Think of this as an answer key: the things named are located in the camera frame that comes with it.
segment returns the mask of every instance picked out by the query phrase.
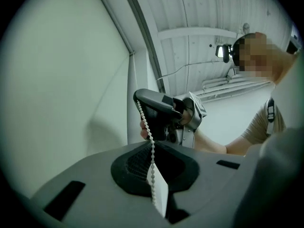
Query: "shirt sleeve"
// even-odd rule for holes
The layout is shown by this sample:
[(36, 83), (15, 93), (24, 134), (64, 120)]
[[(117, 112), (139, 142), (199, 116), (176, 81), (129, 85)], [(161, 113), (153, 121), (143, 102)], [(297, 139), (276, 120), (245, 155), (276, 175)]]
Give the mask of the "shirt sleeve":
[(266, 104), (263, 104), (258, 110), (248, 128), (241, 135), (252, 144), (263, 143), (267, 138), (268, 120), (266, 115)]

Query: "short black hair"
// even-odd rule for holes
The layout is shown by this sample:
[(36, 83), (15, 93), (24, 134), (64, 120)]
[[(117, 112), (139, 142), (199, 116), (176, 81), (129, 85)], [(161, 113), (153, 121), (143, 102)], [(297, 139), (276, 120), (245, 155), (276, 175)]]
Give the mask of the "short black hair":
[(232, 46), (232, 60), (235, 64), (235, 66), (239, 67), (240, 71), (244, 71), (245, 68), (243, 65), (240, 65), (240, 63), (239, 63), (239, 49), (240, 49), (239, 45), (244, 44), (245, 39), (255, 38), (255, 36), (256, 36), (255, 33), (246, 34), (246, 35), (240, 37), (239, 39), (237, 39), (236, 42)]

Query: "hand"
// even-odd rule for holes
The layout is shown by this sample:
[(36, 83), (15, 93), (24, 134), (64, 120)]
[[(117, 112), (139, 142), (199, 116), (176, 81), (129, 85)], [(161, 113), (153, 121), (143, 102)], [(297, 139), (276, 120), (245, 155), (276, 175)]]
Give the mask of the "hand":
[[(190, 122), (190, 120), (191, 120), (190, 113), (184, 110), (184, 112), (182, 114), (182, 119), (180, 121), (180, 124), (181, 125), (186, 125), (188, 122)], [(142, 128), (142, 130), (141, 130), (141, 137), (143, 137), (144, 139), (146, 139), (148, 137), (148, 132), (147, 132), (147, 129), (146, 129), (145, 125), (144, 125), (144, 121), (140, 122), (140, 126)]]

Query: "t-shirt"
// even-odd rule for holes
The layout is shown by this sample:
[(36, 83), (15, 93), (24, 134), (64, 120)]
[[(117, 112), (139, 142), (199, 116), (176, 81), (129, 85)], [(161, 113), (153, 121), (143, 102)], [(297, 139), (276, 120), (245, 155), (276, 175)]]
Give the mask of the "t-shirt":
[[(268, 101), (266, 101), (261, 108), (258, 110), (248, 128), (241, 135), (243, 138), (247, 139), (252, 144), (263, 143), (270, 135), (267, 134), (268, 118), (267, 118), (267, 106)], [(273, 133), (282, 132), (285, 129), (285, 123), (283, 121), (282, 115), (275, 105), (275, 119), (273, 125)]]

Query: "wire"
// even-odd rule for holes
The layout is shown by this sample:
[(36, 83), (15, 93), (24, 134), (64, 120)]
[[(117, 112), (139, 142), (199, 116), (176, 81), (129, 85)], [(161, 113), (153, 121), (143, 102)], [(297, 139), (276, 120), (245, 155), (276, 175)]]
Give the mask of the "wire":
[(156, 81), (162, 79), (162, 78), (165, 78), (165, 77), (168, 77), (168, 76), (171, 76), (173, 74), (176, 74), (178, 71), (180, 71), (183, 67), (187, 67), (187, 66), (192, 66), (192, 65), (199, 65), (199, 64), (205, 64), (205, 63), (222, 63), (223, 61), (209, 61), (209, 62), (202, 62), (202, 63), (192, 63), (192, 64), (187, 64), (187, 65), (184, 65), (184, 66), (181, 66), (178, 70), (176, 70), (174, 73), (171, 73), (171, 74), (166, 74), (160, 78), (158, 78)]

